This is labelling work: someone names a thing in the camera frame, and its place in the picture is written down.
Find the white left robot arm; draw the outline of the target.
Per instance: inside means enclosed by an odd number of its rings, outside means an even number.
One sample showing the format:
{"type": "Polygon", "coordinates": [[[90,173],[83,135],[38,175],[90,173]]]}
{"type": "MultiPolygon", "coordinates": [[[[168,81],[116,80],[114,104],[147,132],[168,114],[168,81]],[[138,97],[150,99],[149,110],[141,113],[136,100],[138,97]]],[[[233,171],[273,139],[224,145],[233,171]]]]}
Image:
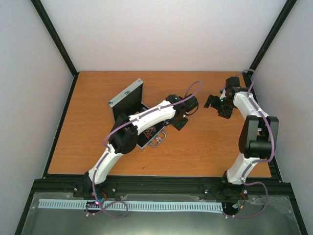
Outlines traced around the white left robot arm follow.
{"type": "Polygon", "coordinates": [[[187,101],[193,96],[181,99],[169,95],[158,105],[136,115],[122,113],[115,121],[111,132],[104,139],[105,151],[97,163],[84,174],[84,191],[91,197],[98,196],[102,185],[117,161],[137,145],[138,136],[146,129],[162,121],[174,118],[182,119],[189,105],[187,101]]]}

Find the black red triangular button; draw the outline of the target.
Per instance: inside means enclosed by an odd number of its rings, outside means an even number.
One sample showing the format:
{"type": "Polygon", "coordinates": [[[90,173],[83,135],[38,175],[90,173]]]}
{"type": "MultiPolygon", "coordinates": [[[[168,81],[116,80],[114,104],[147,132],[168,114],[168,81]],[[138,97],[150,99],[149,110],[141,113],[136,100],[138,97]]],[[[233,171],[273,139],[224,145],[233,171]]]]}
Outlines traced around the black red triangular button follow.
{"type": "Polygon", "coordinates": [[[150,139],[154,133],[155,129],[153,127],[147,128],[146,130],[143,131],[143,134],[147,139],[150,139]]]}

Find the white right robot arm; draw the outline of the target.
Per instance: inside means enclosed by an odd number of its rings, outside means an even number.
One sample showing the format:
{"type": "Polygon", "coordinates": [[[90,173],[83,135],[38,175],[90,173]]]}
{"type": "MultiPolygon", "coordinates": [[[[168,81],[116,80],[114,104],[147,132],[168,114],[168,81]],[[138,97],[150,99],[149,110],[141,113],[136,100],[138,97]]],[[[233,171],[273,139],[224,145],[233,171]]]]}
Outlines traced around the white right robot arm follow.
{"type": "Polygon", "coordinates": [[[237,108],[245,122],[238,140],[239,155],[221,178],[220,192],[240,192],[247,176],[259,163],[268,163],[275,153],[279,120],[267,114],[256,102],[251,89],[228,87],[220,97],[210,95],[204,108],[212,107],[218,116],[229,119],[237,108]]]}

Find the aluminium poker case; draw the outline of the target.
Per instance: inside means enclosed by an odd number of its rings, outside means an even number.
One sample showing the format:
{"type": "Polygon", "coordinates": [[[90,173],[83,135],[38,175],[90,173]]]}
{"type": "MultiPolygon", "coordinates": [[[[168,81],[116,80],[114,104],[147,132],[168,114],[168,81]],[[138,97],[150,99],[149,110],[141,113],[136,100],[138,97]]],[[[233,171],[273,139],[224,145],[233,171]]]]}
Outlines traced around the aluminium poker case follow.
{"type": "MultiPolygon", "coordinates": [[[[144,82],[140,78],[137,79],[108,102],[113,122],[122,113],[130,116],[149,109],[142,101],[143,84],[144,82]]],[[[141,150],[148,145],[157,147],[166,138],[164,121],[160,121],[151,127],[155,129],[155,133],[150,139],[147,139],[143,133],[138,136],[137,146],[141,150]]]]}

